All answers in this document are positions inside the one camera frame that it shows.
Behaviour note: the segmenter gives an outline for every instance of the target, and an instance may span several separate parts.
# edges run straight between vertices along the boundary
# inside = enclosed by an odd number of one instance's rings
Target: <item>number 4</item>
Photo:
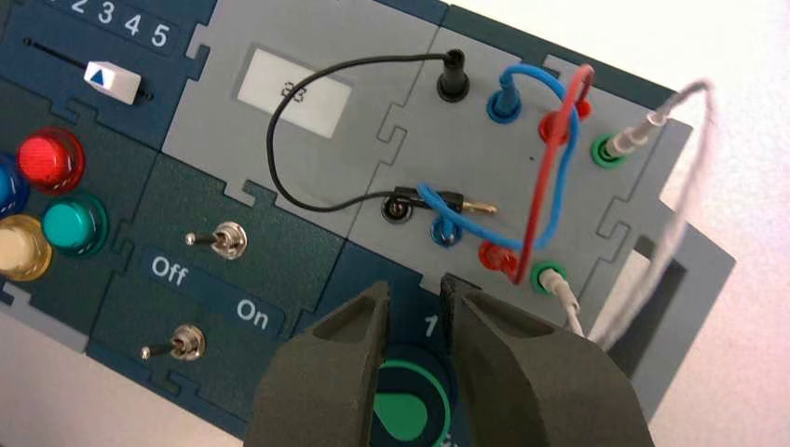
[[[132,36],[140,32],[140,14],[132,17],[129,21],[126,22],[124,25],[127,30],[131,33]]]

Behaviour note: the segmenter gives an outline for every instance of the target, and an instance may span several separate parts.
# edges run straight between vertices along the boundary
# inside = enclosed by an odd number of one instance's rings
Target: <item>gray module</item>
[[[490,202],[500,209],[495,217],[472,218],[520,239],[545,150],[545,143],[538,136],[538,122],[558,107],[559,100],[538,81],[517,78],[523,101],[521,116],[509,125],[495,123],[485,112],[486,102],[499,89],[498,78],[502,70],[518,61],[508,53],[447,30],[439,31],[431,50],[445,51],[453,47],[467,54],[469,96],[458,103],[442,101],[435,94],[436,78],[442,67],[426,65],[406,106],[393,109],[382,128],[386,134],[394,127],[403,127],[408,134],[398,158],[392,166],[378,170],[371,189],[427,181],[436,189],[462,192],[472,200]],[[547,61],[547,66],[563,76],[572,75],[576,68],[555,58]],[[627,196],[641,176],[668,173],[690,132],[688,126],[672,122],[624,165],[604,170],[590,157],[591,143],[602,134],[627,127],[647,110],[595,88],[589,99],[595,111],[580,127],[577,152],[568,175],[562,221],[549,247],[535,252],[536,261],[552,260],[565,267],[571,287],[580,295],[582,322],[588,325],[606,300],[625,259],[624,256],[616,259],[626,236],[625,228],[611,235],[599,235],[596,233],[598,222],[605,216],[613,197]],[[674,157],[645,169],[654,151]],[[552,194],[553,184],[547,192],[541,228],[548,221]],[[636,220],[638,216],[661,228],[669,216],[658,214],[657,197],[658,190],[649,199],[629,201],[630,209],[634,210],[633,216],[629,216],[631,227],[643,226]],[[416,212],[408,223],[392,225],[381,218],[380,203],[369,201],[362,206],[350,238],[424,274],[423,287],[431,291],[438,292],[440,278],[449,272],[554,323],[565,321],[562,307],[554,299],[535,293],[528,281],[514,287],[503,274],[482,267],[477,255],[481,243],[478,237],[466,234],[450,249],[433,243],[428,234],[434,218],[432,212]],[[584,288],[581,293],[599,259],[614,259],[615,275],[599,288]]]
[[[280,98],[286,83],[300,81],[305,69],[315,71],[379,54],[424,53],[436,30],[431,23],[372,0],[310,0],[298,5],[287,0],[220,0],[211,26],[198,27],[193,37],[191,48],[206,45],[211,55],[199,82],[187,83],[163,150],[226,181],[228,196],[251,205],[254,198],[242,191],[245,181],[274,190],[264,149],[269,113],[238,99],[257,50],[274,55],[279,62],[281,73],[270,81],[281,82],[266,84],[275,92],[267,97],[271,103]],[[331,139],[281,120],[275,145],[278,168],[289,191],[319,205],[363,194],[378,164],[391,162],[399,150],[402,129],[393,129],[385,141],[376,137],[390,105],[405,102],[420,66],[378,64],[339,74],[335,83],[350,87],[345,107],[331,104],[330,112],[320,109],[302,121],[309,126],[310,117],[315,120],[341,108]],[[251,80],[272,72],[252,73]],[[322,100],[311,86],[304,102],[292,106],[306,108],[316,99]],[[316,107],[326,105],[319,102]],[[277,205],[340,236],[348,234],[357,212],[356,207],[331,214],[305,212],[281,197]]]
[[[3,284],[0,293],[6,293],[11,298],[10,305],[0,301],[0,312],[46,334],[76,352],[85,352],[88,336],[31,306],[30,293],[10,282]]]

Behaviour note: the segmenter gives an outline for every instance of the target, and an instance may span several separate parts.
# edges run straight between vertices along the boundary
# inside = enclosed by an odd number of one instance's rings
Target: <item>black wire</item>
[[[275,187],[277,188],[278,192],[281,196],[285,197],[289,202],[293,203],[297,207],[303,210],[315,211],[315,212],[333,212],[342,210],[343,208],[348,208],[351,205],[360,203],[364,200],[368,200],[371,198],[379,198],[379,197],[400,197],[400,195],[396,194],[394,191],[379,191],[377,193],[368,193],[362,196],[356,196],[349,200],[346,200],[343,203],[339,203],[337,205],[332,205],[330,207],[317,207],[315,205],[309,205],[298,198],[291,195],[288,190],[285,189],[285,186],[279,180],[279,175],[277,174],[277,165],[275,164],[274,160],[274,129],[277,126],[279,121],[279,117],[282,115],[282,112],[285,110],[285,107],[288,105],[289,102],[296,96],[296,93],[299,92],[302,88],[307,87],[313,81],[317,79],[321,79],[326,75],[331,75],[334,72],[338,72],[340,70],[356,67],[359,65],[370,65],[372,63],[382,63],[382,62],[415,62],[415,61],[452,61],[452,57],[446,53],[429,53],[429,54],[415,54],[411,56],[374,56],[372,58],[362,58],[362,59],[355,59],[353,61],[345,61],[337,63],[331,67],[324,68],[323,70],[319,70],[314,74],[302,79],[298,84],[291,88],[291,91],[285,95],[285,98],[277,106],[277,109],[272,114],[271,120],[269,120],[269,127],[266,131],[266,156],[268,157],[269,163],[269,174],[271,175],[272,183],[274,183]]]

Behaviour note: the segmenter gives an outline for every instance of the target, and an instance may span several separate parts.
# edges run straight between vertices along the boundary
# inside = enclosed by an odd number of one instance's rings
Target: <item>number 1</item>
[[[430,338],[433,334],[433,330],[436,329],[436,323],[439,322],[439,316],[431,315],[430,317],[425,318],[425,322],[428,323],[428,330],[425,331],[425,336]]]

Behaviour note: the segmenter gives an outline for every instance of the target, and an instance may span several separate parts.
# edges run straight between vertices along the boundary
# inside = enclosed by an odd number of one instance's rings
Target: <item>circuit module board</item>
[[[0,27],[0,151],[15,156],[41,129],[67,130],[85,157],[69,194],[95,197],[106,213],[95,252],[56,251],[40,278],[0,283],[0,311],[240,438],[277,347],[378,280],[391,287],[388,351],[430,365],[448,388],[437,296],[445,273],[565,321],[528,282],[514,287],[483,268],[474,235],[449,248],[434,243],[429,210],[393,224],[380,200],[314,213],[278,196],[264,135],[302,77],[359,57],[461,49],[470,78],[461,102],[437,95],[442,67],[426,62],[354,68],[308,88],[279,125],[279,170],[296,196],[320,204],[423,181],[462,191],[499,209],[475,219],[518,237],[545,147],[538,123],[558,101],[524,81],[524,109],[510,125],[492,121],[486,103],[514,63],[562,82],[592,65],[594,112],[580,130],[563,220],[535,255],[564,267],[588,330],[629,256],[649,257],[672,216],[659,194],[691,132],[672,121],[645,150],[602,169],[591,144],[672,91],[441,2],[3,0]],[[132,104],[86,82],[91,61],[142,79]],[[44,220],[55,198],[33,191],[21,212]],[[222,223],[240,225],[249,240],[237,259],[184,243]],[[647,417],[733,266],[690,227],[656,294],[609,351]],[[205,334],[200,360],[140,359],[142,346],[185,323]],[[448,442],[469,445],[463,401],[449,391]]]

